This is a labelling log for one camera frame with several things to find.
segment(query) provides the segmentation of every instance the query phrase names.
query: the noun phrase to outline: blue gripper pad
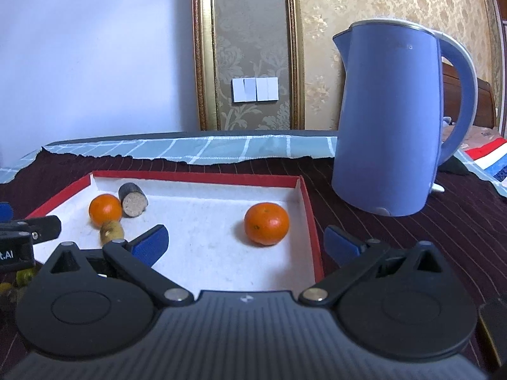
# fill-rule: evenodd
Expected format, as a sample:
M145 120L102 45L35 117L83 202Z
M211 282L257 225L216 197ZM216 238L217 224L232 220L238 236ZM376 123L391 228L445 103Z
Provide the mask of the blue gripper pad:
M169 232L162 224L141 234L125 248L138 260L151 267L167 251L169 247Z
M0 203L0 222L11 221L14 217L14 211L9 203Z
M324 250L340 267L353 261L366 248L364 242L336 226L327 226L324 231Z

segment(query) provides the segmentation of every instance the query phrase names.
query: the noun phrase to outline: kettle lid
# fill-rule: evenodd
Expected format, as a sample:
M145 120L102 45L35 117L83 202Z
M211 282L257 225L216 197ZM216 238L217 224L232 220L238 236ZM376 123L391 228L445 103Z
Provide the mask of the kettle lid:
M351 30L355 26L362 26L365 24L391 24L393 26L408 27L408 28L412 28L414 30L423 31L423 32L428 33L436 38L434 31L432 29L429 29L429 28L424 27L420 24L417 24L416 22L402 20L401 18L377 17L377 18L369 18L368 20L360 20L360 21L353 22L350 25L349 30Z

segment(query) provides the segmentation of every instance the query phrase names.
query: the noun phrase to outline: bed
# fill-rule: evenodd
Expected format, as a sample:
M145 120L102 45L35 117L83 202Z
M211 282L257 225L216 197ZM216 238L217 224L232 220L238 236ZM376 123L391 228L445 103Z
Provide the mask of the bed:
M459 112L460 86L456 70L444 64L445 115L454 121ZM461 143L460 158L481 179L497 186L498 192L505 196L507 186L507 141L494 127L495 107L489 83L478 79L478 107L473 126ZM453 127L444 127L443 139L452 132Z
M444 67L445 115L457 118L459 80ZM479 81L478 130L492 130L495 111L488 83ZM360 239L379 238L409 248L433 241L452 265L476 305L507 291L506 188L482 170L466 152L456 161L461 175L438 173L445 193L431 195L422 211L403 218L375 216L341 201L331 189L336 132L206 132L80 139L53 143L0 171L0 201L9 201L22 218L48 198L93 170L255 173L302 175L308 188L320 245L327 225L335 224ZM483 147L488 143L478 144ZM336 270L323 254L324 273ZM2 281L11 279L2 277ZM13 315L0 328L0 374L25 354ZM491 363L478 332L463 354L483 369Z

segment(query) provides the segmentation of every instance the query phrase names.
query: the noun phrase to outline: white wall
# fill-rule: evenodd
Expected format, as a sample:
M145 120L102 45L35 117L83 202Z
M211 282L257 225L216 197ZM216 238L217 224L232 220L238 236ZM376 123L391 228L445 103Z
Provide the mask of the white wall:
M198 130L192 0L0 0L0 167L52 141Z

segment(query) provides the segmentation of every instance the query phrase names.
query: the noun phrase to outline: tangerine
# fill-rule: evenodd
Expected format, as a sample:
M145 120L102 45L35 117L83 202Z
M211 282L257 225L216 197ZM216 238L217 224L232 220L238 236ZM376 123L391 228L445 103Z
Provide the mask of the tangerine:
M250 240L263 246L279 243L288 232L289 219L285 209L275 203L251 206L244 218L245 232Z
M101 194L95 197L88 208L90 220L96 227L106 221L120 221L122 218L122 204L112 194Z

